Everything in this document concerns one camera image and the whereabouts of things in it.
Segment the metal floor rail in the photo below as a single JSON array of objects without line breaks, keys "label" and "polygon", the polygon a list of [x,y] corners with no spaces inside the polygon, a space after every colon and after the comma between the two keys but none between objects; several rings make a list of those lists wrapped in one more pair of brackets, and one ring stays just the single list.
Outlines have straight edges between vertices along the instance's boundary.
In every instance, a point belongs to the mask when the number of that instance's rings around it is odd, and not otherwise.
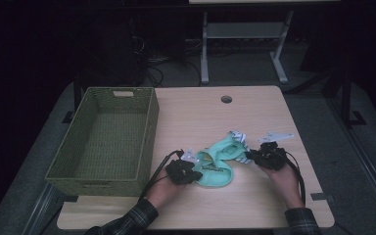
[{"label": "metal floor rail", "polygon": [[353,130],[355,126],[366,126],[367,122],[358,111],[349,111],[348,116],[345,117],[342,108],[334,99],[327,99],[326,103],[347,136],[358,160],[360,161],[362,170],[376,193],[376,165],[371,161],[370,156]]},{"label": "metal floor rail", "polygon": [[22,235],[44,235],[60,213],[63,200],[64,194],[50,183],[46,183],[23,228]]}]

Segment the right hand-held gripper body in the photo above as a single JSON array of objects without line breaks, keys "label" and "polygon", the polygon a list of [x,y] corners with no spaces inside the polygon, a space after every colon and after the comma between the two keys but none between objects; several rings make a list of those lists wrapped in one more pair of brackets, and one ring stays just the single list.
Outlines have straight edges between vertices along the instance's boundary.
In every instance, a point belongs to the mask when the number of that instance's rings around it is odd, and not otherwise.
[{"label": "right hand-held gripper body", "polygon": [[285,164],[290,164],[288,152],[278,146],[279,140],[292,138],[292,133],[267,132],[258,141],[260,147],[256,151],[255,163],[268,169],[280,170]]}]

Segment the black metal stand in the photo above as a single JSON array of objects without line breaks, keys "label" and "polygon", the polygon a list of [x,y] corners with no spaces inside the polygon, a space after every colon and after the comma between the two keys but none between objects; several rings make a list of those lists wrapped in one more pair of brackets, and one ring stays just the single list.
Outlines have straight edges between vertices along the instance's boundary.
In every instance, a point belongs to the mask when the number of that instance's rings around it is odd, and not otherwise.
[{"label": "black metal stand", "polygon": [[354,125],[366,125],[366,121],[359,111],[351,109],[352,99],[352,78],[350,66],[344,65],[340,71],[342,91],[341,91],[341,112],[340,116],[346,128]]}]

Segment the person's left hand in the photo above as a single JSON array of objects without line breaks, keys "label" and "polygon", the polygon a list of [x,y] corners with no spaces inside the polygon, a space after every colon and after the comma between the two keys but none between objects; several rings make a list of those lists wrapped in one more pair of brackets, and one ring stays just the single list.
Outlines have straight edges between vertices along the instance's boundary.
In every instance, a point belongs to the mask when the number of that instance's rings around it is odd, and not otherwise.
[{"label": "person's left hand", "polygon": [[159,210],[178,196],[184,188],[185,185],[176,185],[165,176],[152,186],[146,199]]}]

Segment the white metal stand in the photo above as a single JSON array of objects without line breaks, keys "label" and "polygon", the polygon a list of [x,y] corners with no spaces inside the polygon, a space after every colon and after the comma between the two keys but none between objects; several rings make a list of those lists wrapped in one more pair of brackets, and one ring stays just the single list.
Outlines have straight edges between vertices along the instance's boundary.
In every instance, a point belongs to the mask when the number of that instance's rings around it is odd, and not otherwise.
[{"label": "white metal stand", "polygon": [[276,49],[269,53],[277,77],[282,84],[289,82],[280,56],[286,41],[290,24],[294,16],[293,11],[286,14],[283,22],[274,23],[209,23],[208,13],[203,13],[202,52],[200,60],[201,83],[208,84],[208,42],[210,39],[277,39]]}]

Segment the person's right hand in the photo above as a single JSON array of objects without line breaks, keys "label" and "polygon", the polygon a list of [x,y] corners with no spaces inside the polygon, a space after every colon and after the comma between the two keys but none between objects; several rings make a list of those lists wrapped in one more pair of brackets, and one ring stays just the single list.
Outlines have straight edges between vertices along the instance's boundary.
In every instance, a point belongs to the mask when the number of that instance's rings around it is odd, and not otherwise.
[{"label": "person's right hand", "polygon": [[279,170],[264,167],[261,170],[267,174],[288,210],[305,206],[300,195],[298,178],[288,165]]}]

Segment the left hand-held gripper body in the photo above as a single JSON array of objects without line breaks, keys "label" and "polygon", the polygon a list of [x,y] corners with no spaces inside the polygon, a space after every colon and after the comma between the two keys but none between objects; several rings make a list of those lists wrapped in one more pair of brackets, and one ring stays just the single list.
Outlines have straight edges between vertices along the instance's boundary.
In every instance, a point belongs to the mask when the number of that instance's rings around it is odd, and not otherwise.
[{"label": "left hand-held gripper body", "polygon": [[176,150],[171,154],[176,154],[178,159],[172,160],[165,167],[165,171],[170,180],[176,185],[187,185],[193,183],[191,180],[191,173],[195,171],[193,169],[195,164],[181,159],[184,154],[183,150]]}]

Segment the green woven basket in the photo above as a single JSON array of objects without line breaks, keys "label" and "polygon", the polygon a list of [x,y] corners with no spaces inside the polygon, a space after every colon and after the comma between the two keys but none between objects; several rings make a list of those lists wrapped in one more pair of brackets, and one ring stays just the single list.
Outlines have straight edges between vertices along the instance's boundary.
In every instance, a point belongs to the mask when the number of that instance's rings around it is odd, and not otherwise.
[{"label": "green woven basket", "polygon": [[153,88],[88,88],[46,180],[72,196],[139,196],[150,179],[159,112]]}]

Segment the grey tape piece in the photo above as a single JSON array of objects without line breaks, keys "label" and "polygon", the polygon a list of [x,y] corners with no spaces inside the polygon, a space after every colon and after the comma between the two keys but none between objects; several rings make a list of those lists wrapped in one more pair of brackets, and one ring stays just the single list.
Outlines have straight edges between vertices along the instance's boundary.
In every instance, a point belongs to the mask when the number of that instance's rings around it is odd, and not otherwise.
[{"label": "grey tape piece", "polygon": [[327,195],[325,193],[311,193],[310,194],[313,201],[322,201],[335,202],[335,198],[332,195]]}]

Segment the mint green striped baby garment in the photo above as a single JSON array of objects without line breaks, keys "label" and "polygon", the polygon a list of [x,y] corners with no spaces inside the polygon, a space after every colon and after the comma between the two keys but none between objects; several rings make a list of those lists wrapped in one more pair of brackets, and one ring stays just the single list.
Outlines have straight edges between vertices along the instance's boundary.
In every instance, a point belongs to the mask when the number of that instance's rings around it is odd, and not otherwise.
[{"label": "mint green striped baby garment", "polygon": [[246,135],[235,130],[229,131],[223,139],[196,154],[199,161],[193,170],[202,174],[197,183],[204,187],[228,185],[234,177],[233,169],[228,162],[248,164],[250,160],[246,154],[249,151]]}]

